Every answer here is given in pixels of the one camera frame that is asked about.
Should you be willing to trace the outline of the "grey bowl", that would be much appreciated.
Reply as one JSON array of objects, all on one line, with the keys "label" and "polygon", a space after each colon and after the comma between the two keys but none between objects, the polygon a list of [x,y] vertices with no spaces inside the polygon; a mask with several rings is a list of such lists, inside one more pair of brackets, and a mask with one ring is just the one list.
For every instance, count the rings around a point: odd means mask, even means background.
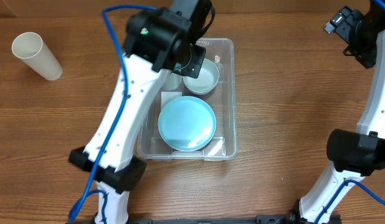
[{"label": "grey bowl", "polygon": [[209,59],[204,59],[198,78],[183,77],[183,82],[194,89],[205,90],[216,85],[219,80],[219,69]]}]

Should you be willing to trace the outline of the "cream cup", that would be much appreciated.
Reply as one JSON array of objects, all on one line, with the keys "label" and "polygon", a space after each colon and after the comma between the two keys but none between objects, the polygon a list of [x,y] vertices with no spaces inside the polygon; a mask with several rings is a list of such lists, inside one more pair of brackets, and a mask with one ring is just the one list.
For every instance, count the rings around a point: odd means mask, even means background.
[{"label": "cream cup", "polygon": [[171,73],[162,86],[163,91],[173,91],[177,89],[181,84],[181,80],[182,76],[176,73]]},{"label": "cream cup", "polygon": [[63,68],[42,37],[35,32],[18,35],[12,42],[12,53],[49,81],[59,79]]}]

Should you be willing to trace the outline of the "light blue plate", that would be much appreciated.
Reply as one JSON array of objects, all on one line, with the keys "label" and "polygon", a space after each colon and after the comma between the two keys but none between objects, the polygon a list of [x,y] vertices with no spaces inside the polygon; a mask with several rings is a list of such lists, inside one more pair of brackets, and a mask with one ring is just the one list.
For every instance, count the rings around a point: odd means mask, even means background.
[{"label": "light blue plate", "polygon": [[180,96],[168,102],[158,117],[164,142],[178,151],[196,151],[212,140],[217,121],[214,110],[195,96]]}]

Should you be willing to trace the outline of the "light blue bowl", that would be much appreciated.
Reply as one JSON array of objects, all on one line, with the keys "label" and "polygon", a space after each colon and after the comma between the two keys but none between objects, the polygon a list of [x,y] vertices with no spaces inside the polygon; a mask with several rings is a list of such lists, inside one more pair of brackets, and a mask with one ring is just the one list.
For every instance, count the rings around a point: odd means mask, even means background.
[{"label": "light blue bowl", "polygon": [[184,84],[184,86],[191,92],[194,93],[195,95],[206,95],[210,93],[213,89],[215,89],[216,85],[211,86],[208,89],[201,90],[201,89],[194,89],[191,86],[189,86],[187,83]]}]

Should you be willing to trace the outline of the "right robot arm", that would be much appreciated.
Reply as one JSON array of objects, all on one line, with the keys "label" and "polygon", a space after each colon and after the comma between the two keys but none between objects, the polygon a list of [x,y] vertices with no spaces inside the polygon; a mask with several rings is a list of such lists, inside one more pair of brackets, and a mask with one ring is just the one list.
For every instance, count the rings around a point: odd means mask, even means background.
[{"label": "right robot arm", "polygon": [[368,191],[361,181],[385,169],[385,1],[371,0],[363,14],[341,8],[324,26],[347,43],[343,53],[365,68],[374,68],[363,114],[353,132],[331,132],[328,163],[311,190],[285,216],[285,223],[340,223],[333,210],[355,186]]}]

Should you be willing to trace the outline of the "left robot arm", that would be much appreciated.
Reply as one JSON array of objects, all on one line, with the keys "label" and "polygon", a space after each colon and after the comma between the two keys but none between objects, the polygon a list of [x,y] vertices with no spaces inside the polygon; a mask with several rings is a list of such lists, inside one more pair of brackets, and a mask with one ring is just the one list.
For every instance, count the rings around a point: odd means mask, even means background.
[{"label": "left robot arm", "polygon": [[210,0],[173,1],[170,7],[137,6],[126,39],[113,44],[120,61],[116,87],[90,142],[69,161],[87,171],[82,196],[68,214],[75,223],[86,199],[98,195],[94,223],[128,223],[128,198],[146,169],[134,143],[157,93],[172,74],[197,78],[206,50],[197,45],[215,17]]}]

